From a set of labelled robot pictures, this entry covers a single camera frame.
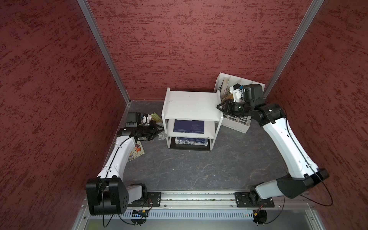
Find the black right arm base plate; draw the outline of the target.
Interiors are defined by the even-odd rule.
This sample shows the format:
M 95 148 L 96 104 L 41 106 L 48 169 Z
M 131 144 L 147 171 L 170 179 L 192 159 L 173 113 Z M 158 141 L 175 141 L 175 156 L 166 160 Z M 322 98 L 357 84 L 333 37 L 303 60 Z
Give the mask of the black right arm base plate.
M 234 193 L 238 208 L 274 208 L 275 204 L 271 198 L 261 199 L 254 192 L 236 192 Z

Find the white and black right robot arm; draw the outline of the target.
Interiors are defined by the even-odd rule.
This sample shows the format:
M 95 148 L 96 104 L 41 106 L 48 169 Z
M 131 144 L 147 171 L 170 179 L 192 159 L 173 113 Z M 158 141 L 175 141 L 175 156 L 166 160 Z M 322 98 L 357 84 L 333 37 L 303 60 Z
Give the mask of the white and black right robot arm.
M 235 84 L 229 91 L 232 98 L 217 105 L 217 109 L 226 115 L 257 121 L 276 145 L 288 170 L 281 178 L 252 187 L 248 195 L 252 206 L 260 206 L 275 196 L 293 199 L 329 178 L 328 171 L 318 167 L 294 136 L 283 108 L 266 102 L 260 84 Z

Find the white three-tier bookshelf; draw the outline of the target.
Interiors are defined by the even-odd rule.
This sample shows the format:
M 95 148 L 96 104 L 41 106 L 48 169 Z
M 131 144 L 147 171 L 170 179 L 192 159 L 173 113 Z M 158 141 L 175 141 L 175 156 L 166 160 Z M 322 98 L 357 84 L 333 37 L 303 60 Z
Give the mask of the white three-tier bookshelf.
M 173 150 L 212 151 L 218 136 L 223 113 L 217 109 L 220 93 L 166 91 L 162 109 L 162 119 L 166 134 L 167 147 Z M 176 120 L 198 120 L 204 122 L 204 133 L 175 132 Z M 208 140 L 207 146 L 175 143 L 176 138 L 197 138 Z

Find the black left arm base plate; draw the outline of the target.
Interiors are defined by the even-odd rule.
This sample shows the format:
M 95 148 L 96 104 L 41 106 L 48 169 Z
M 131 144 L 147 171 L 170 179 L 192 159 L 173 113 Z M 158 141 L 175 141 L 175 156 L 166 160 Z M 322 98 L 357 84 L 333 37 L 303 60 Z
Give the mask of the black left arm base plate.
M 161 205 L 161 192 L 145 192 L 142 198 L 133 201 L 128 206 L 129 207 L 142 207 L 142 208 L 157 208 Z

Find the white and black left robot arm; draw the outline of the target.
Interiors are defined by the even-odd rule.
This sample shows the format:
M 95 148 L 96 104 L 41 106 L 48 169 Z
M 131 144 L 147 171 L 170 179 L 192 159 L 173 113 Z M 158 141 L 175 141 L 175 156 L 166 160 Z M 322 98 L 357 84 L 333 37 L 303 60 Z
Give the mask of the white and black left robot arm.
M 124 214 L 130 204 L 148 203 L 145 184 L 126 186 L 123 174 L 128 158 L 139 141 L 151 141 L 164 127 L 147 118 L 142 124 L 128 125 L 117 132 L 113 151 L 102 171 L 86 184 L 87 202 L 92 216 Z

